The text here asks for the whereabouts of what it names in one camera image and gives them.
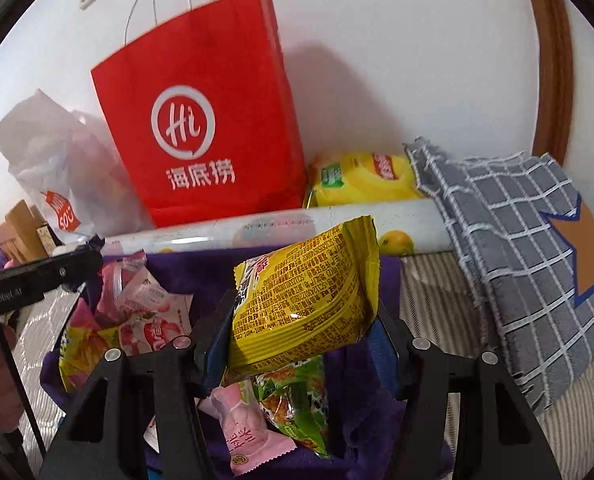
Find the shopping bag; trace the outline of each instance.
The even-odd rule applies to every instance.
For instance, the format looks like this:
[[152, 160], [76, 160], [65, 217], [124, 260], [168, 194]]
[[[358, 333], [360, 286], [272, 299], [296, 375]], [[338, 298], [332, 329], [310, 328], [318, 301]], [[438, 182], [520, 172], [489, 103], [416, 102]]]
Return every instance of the shopping bag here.
[[216, 0], [93, 68], [157, 226], [301, 206], [301, 139], [268, 0]]
[[0, 122], [8, 171], [66, 243], [152, 228], [104, 136], [107, 131], [83, 124], [40, 90]]

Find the orange star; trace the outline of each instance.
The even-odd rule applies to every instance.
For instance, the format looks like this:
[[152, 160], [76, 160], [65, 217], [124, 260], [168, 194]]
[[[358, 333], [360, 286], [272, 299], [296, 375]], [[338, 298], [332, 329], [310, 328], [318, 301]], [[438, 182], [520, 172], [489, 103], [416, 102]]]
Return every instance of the orange star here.
[[573, 250], [574, 306], [579, 306], [594, 293], [594, 218], [581, 195], [576, 207], [572, 217], [542, 215]]

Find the green snack package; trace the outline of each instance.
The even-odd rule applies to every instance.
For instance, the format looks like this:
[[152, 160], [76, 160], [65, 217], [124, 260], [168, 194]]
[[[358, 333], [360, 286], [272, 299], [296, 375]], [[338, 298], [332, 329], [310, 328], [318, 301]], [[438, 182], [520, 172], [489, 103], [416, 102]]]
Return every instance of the green snack package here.
[[330, 458], [322, 355], [259, 374], [253, 386], [259, 406], [276, 428], [320, 458]]

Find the metal bolt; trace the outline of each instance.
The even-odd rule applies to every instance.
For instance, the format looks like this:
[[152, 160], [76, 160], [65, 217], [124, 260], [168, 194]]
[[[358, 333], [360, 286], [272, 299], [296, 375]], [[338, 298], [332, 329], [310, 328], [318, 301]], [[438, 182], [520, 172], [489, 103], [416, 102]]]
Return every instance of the metal bolt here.
[[413, 346], [417, 350], [427, 350], [430, 348], [430, 341], [428, 341], [425, 337], [415, 337], [413, 339]]
[[104, 354], [106, 361], [116, 361], [121, 356], [122, 356], [122, 351], [119, 350], [118, 348], [110, 348], [110, 350], [107, 350], [106, 353]]
[[173, 346], [178, 350], [188, 348], [190, 346], [190, 338], [187, 335], [181, 335], [173, 341]]
[[499, 362], [499, 357], [492, 352], [484, 352], [481, 354], [481, 360], [485, 362], [487, 365], [496, 365]]

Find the gray and white blanket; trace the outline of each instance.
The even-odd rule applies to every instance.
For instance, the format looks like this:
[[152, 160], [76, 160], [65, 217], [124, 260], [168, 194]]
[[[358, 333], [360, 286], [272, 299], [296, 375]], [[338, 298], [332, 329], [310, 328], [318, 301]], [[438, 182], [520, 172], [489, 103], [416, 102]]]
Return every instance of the gray and white blanket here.
[[445, 219], [484, 342], [501, 347], [541, 412], [594, 359], [594, 291], [575, 301], [575, 249], [549, 221], [574, 219], [579, 193], [549, 155], [453, 160], [425, 139], [408, 153]]

